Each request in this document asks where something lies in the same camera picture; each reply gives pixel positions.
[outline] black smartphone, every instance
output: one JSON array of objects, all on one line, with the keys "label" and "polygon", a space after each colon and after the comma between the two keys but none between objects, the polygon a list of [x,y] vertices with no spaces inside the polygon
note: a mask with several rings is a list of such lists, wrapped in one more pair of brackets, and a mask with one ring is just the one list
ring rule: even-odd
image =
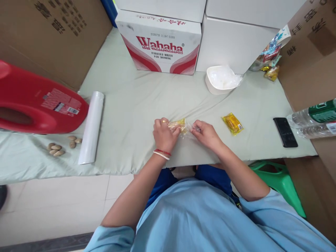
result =
[{"label": "black smartphone", "polygon": [[285,148],[295,148],[298,143],[294,137],[291,127],[285,117],[273,118],[276,127],[278,128],[282,145]]}]

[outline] plastic water bottle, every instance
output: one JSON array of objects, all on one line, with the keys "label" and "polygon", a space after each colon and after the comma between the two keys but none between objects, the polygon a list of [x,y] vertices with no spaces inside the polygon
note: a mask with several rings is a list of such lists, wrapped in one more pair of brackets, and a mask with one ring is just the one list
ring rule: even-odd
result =
[{"label": "plastic water bottle", "polygon": [[336,136],[336,121],[297,129],[300,137],[307,139]]},{"label": "plastic water bottle", "polygon": [[292,128],[304,128],[336,120],[336,98],[287,116]]}]

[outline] white cardboard box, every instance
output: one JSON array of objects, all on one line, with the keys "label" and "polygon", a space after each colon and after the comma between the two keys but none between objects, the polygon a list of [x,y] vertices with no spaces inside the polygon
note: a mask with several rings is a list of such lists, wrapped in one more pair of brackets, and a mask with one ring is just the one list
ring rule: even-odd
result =
[{"label": "white cardboard box", "polygon": [[306,0],[208,0],[208,17],[281,29]]},{"label": "white cardboard box", "polygon": [[137,69],[192,75],[201,24],[120,10],[115,20]]},{"label": "white cardboard box", "polygon": [[207,0],[115,0],[119,9],[201,23]]},{"label": "white cardboard box", "polygon": [[235,74],[244,74],[278,31],[204,15],[196,71],[228,64]]}]

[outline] wahaha logo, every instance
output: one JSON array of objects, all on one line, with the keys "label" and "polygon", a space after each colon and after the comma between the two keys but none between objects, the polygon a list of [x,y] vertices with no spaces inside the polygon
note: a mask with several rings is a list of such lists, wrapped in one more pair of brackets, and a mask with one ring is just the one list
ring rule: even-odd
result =
[{"label": "wahaha logo", "polygon": [[159,41],[157,40],[156,43],[151,42],[150,38],[145,37],[139,37],[137,36],[137,39],[139,40],[141,46],[143,49],[147,50],[155,50],[155,51],[165,51],[165,52],[171,52],[171,53],[178,53],[178,54],[183,54],[183,49],[182,47],[176,47],[173,45],[173,43],[168,44],[160,44]]}]

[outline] green bottle label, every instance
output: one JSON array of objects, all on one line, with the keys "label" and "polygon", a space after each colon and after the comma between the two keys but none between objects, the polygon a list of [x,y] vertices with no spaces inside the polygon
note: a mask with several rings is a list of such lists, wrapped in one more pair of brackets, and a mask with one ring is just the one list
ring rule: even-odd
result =
[{"label": "green bottle label", "polygon": [[318,123],[334,121],[336,120],[336,107],[334,105],[334,100],[309,107],[308,113],[310,117]]}]

